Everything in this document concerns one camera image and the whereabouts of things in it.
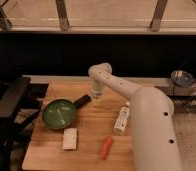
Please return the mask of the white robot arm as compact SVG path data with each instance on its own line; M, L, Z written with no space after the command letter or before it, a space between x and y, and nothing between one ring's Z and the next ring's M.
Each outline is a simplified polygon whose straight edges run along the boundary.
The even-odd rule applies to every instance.
M173 126L174 103L154 86L144 86L112 75L109 63L88 70L92 94L108 86L130 102L130 124L135 171L183 171Z

